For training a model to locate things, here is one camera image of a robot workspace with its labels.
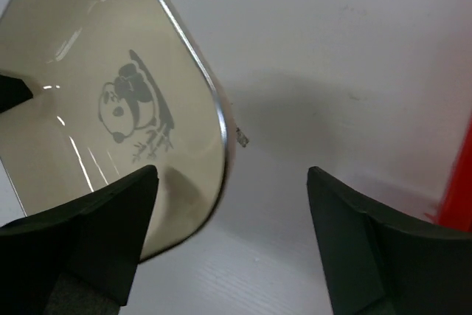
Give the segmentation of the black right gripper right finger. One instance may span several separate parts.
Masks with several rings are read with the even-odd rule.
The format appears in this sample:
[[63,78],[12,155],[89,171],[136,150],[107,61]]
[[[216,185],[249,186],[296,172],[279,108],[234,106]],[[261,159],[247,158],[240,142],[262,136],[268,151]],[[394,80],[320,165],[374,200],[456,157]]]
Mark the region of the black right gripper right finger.
[[307,190],[333,313],[471,313],[471,234],[395,210],[319,167]]

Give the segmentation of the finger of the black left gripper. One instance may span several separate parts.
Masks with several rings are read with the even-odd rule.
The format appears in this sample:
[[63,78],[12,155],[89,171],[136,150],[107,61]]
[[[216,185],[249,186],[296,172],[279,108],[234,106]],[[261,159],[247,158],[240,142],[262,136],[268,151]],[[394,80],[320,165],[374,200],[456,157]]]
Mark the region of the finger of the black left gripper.
[[33,93],[21,79],[1,75],[0,77],[0,113],[33,98]]

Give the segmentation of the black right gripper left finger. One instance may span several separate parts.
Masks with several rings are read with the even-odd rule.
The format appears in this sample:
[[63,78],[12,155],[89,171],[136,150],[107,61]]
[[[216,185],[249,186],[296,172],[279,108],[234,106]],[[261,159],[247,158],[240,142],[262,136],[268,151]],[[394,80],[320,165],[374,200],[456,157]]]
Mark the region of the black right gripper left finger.
[[156,167],[1,227],[1,313],[117,313],[127,305],[156,202]]

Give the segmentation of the cream square panda plate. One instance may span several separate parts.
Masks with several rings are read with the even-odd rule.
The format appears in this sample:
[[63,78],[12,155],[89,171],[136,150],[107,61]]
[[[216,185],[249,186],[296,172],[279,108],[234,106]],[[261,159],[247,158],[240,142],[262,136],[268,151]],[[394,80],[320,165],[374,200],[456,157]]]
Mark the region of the cream square panda plate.
[[142,260],[215,213],[236,127],[170,0],[10,0],[1,75],[32,92],[1,114],[1,163],[26,214],[145,165],[156,167],[159,188]]

